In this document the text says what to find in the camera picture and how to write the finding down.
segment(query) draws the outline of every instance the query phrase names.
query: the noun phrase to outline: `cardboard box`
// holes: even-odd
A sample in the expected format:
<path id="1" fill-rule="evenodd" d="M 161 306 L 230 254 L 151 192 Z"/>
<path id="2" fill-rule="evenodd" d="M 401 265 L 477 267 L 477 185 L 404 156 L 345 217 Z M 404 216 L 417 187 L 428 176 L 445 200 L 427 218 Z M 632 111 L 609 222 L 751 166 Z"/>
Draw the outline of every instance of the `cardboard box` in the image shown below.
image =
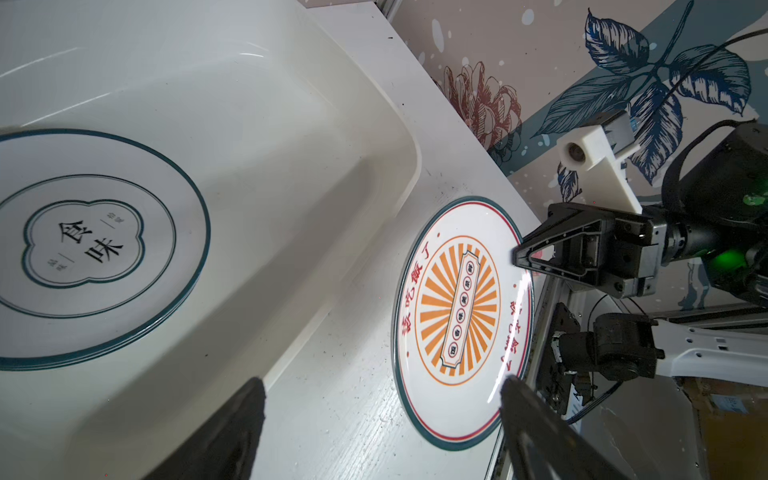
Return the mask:
<path id="1" fill-rule="evenodd" d="M 711 480 L 768 478 L 768 389 L 699 378 L 682 387 L 698 411 Z"/>

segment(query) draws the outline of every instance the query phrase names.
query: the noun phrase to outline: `peony illustration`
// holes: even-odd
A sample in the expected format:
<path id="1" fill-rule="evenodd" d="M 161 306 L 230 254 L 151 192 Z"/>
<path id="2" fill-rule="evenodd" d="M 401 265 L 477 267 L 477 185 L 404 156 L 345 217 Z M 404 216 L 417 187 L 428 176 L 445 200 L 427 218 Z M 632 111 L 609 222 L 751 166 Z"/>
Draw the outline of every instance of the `peony illustration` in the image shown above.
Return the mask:
<path id="1" fill-rule="evenodd" d="M 518 93 L 493 77 L 485 78 L 481 61 L 462 67 L 454 78 L 445 67 L 442 93 L 448 98 L 496 164 L 506 162 L 520 145 Z"/>

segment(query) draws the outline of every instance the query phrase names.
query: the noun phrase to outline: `plate with orange sunburst design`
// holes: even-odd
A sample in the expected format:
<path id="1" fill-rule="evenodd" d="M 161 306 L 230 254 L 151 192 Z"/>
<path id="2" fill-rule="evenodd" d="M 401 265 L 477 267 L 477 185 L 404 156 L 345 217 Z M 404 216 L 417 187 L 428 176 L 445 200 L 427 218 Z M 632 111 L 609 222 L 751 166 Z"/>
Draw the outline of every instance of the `plate with orange sunburst design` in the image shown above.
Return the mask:
<path id="1" fill-rule="evenodd" d="M 510 261 L 520 239 L 499 205 L 464 197 L 429 221 L 403 270 L 395 381 L 413 425 L 441 449 L 493 432 L 501 384 L 525 368 L 534 305 L 531 274 Z"/>

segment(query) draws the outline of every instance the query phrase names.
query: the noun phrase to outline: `stack of plates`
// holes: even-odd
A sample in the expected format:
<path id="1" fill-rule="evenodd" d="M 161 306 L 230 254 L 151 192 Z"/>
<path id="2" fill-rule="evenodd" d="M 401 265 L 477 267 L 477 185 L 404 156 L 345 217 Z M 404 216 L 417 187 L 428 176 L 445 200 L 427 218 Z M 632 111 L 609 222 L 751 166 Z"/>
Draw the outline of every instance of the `stack of plates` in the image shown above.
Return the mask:
<path id="1" fill-rule="evenodd" d="M 93 131 L 0 137 L 0 369 L 82 362 L 149 333 L 205 263 L 200 191 L 149 147 Z"/>

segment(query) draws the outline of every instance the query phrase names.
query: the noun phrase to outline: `teal plate rim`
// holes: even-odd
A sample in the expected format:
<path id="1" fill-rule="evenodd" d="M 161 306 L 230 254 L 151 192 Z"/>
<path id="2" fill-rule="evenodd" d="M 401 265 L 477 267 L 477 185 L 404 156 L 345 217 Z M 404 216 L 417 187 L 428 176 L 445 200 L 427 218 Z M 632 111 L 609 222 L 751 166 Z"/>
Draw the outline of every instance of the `teal plate rim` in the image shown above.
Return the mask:
<path id="1" fill-rule="evenodd" d="M 2 357 L 0 356 L 0 370 L 11 371 L 24 371 L 24 370 L 43 370 L 54 369 L 62 366 L 70 366 L 76 363 L 86 362 L 98 358 L 108 353 L 112 353 L 115 350 L 121 349 L 129 343 L 135 342 L 141 337 L 147 335 L 149 332 L 157 328 L 166 318 L 168 318 L 177 308 L 187 299 L 190 292 L 197 283 L 200 277 L 200 272 L 203 270 L 203 265 L 208 258 L 208 250 L 210 248 L 210 216 L 208 214 L 208 207 L 203 199 L 203 194 L 197 188 L 197 185 L 187 175 L 184 170 L 176 165 L 170 158 L 166 157 L 162 153 L 150 148 L 146 145 L 140 144 L 136 141 L 130 140 L 118 135 L 106 134 L 100 131 L 82 130 L 78 128 L 44 128 L 38 130 L 20 131 L 13 134 L 0 135 L 0 142 L 11 140 L 20 137 L 34 137 L 37 135 L 51 135 L 51 134 L 77 134 L 77 135 L 91 135 L 92 137 L 103 137 L 111 140 L 121 141 L 125 144 L 138 147 L 141 150 L 153 154 L 155 157 L 160 158 L 166 164 L 170 165 L 176 172 L 179 173 L 192 187 L 192 190 L 197 195 L 197 199 L 200 201 L 200 206 L 203 208 L 203 215 L 205 216 L 205 246 L 203 248 L 203 254 L 200 256 L 200 263 L 197 265 L 192 278 L 190 278 L 187 285 L 181 290 L 181 292 L 174 298 L 174 300 L 163 308 L 157 315 L 153 316 L 147 322 L 139 325 L 137 328 L 131 330 L 128 333 L 112 339 L 108 342 L 101 343 L 96 346 L 88 347 L 87 349 L 76 350 L 70 353 L 61 353 L 51 356 L 38 356 L 38 357 Z"/>
<path id="2" fill-rule="evenodd" d="M 434 445 L 435 447 L 447 450 L 449 452 L 458 452 L 461 450 L 470 449 L 471 447 L 474 447 L 478 443 L 482 442 L 486 438 L 488 438 L 491 433 L 493 433 L 499 425 L 501 425 L 502 420 L 497 413 L 496 416 L 482 428 L 482 432 L 479 434 L 473 436 L 470 439 L 460 441 L 460 442 L 450 442 L 448 440 L 441 439 L 435 435 L 433 435 L 430 431 L 428 431 L 424 425 L 422 425 L 421 421 L 419 420 L 419 417 L 416 415 L 416 413 L 413 411 L 413 408 L 410 405 L 410 402 L 408 400 L 408 396 L 406 395 L 405 386 L 403 385 L 402 377 L 400 376 L 400 361 L 398 360 L 397 356 L 397 350 L 399 346 L 399 336 L 398 336 L 398 325 L 399 325 L 399 314 L 400 314 L 400 293 L 403 290 L 403 287 L 406 284 L 407 276 L 408 276 L 408 269 L 411 265 L 411 262 L 413 261 L 413 257 L 416 255 L 416 251 L 419 248 L 419 244 L 422 242 L 422 239 L 427 234 L 429 229 L 432 227 L 432 225 L 448 210 L 451 210 L 453 207 L 456 207 L 461 204 L 465 204 L 468 202 L 477 202 L 481 204 L 486 204 L 496 210 L 504 216 L 504 218 L 509 222 L 509 224 L 512 226 L 512 229 L 514 231 L 515 236 L 517 237 L 517 241 L 521 242 L 522 235 L 520 234 L 520 230 L 518 230 L 517 224 L 512 220 L 512 218 L 507 214 L 506 210 L 504 210 L 499 204 L 494 202 L 493 200 L 486 198 L 486 197 L 480 197 L 476 195 L 470 195 L 467 197 L 461 197 L 457 198 L 456 200 L 448 203 L 443 208 L 441 208 L 435 215 L 432 216 L 432 218 L 429 219 L 429 222 L 422 228 L 422 230 L 419 232 L 419 236 L 416 237 L 415 242 L 411 246 L 411 253 L 406 258 L 406 262 L 403 265 L 402 273 L 400 274 L 398 287 L 397 287 L 397 294 L 395 296 L 395 304 L 392 308 L 392 331 L 390 333 L 391 342 L 392 345 L 392 373 L 394 374 L 395 378 L 395 384 L 397 385 L 397 393 L 398 397 L 400 398 L 400 403 L 402 404 L 402 407 L 408 414 L 408 418 L 411 420 L 411 423 L 416 428 L 416 430 L 421 434 L 421 436 L 429 443 Z M 534 295 L 534 285 L 533 282 L 531 282 L 530 288 L 528 290 L 528 300 L 530 302 L 530 312 L 528 313 L 529 316 L 529 323 L 528 323 L 528 335 L 526 339 L 526 346 L 530 347 L 531 342 L 531 331 L 533 330 L 533 312 L 535 310 L 534 301 L 536 296 Z M 531 357 L 531 348 L 527 348 L 525 352 L 525 356 L 523 358 L 523 361 L 520 364 L 520 370 L 518 372 L 519 375 L 524 375 L 525 372 L 528 369 L 528 361 Z"/>

